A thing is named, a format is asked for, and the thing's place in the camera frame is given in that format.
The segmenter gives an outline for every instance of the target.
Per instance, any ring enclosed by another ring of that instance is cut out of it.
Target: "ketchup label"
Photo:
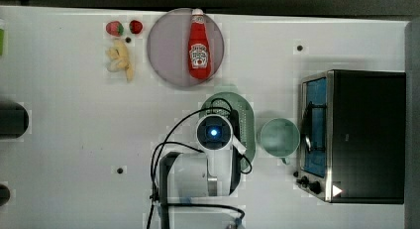
[[[204,23],[204,17],[201,15],[194,15],[192,16],[192,20],[193,23],[198,23],[198,24],[203,24]]]
[[[191,57],[191,63],[193,68],[205,68],[207,67],[208,53],[206,46],[202,44],[194,44],[191,46],[189,51]]]

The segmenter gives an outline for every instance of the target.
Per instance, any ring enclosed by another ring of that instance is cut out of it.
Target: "ketchup bottle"
[[[210,51],[204,25],[204,13],[201,9],[192,10],[191,31],[188,42],[189,74],[198,79],[206,79],[210,75]]]

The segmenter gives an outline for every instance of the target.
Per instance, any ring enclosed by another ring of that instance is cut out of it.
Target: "oven window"
[[[320,78],[307,82],[306,105],[312,103],[311,151],[305,151],[304,170],[318,176],[325,175],[326,162],[326,108],[327,79]]]

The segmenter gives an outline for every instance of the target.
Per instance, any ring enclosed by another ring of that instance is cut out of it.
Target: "oven knob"
[[[302,187],[307,187],[309,183],[309,179],[307,176],[303,176],[301,179],[298,179],[296,182],[302,185]]]
[[[321,184],[319,183],[319,181],[311,182],[309,183],[309,189],[315,194],[319,194],[321,192]]]

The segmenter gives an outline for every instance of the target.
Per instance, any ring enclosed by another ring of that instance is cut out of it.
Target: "blue light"
[[[210,132],[210,134],[211,134],[213,137],[214,137],[214,136],[216,136],[216,135],[217,135],[217,133],[218,133],[218,132],[217,132],[216,130],[214,130],[214,129],[213,129],[213,130],[211,130],[211,132]]]

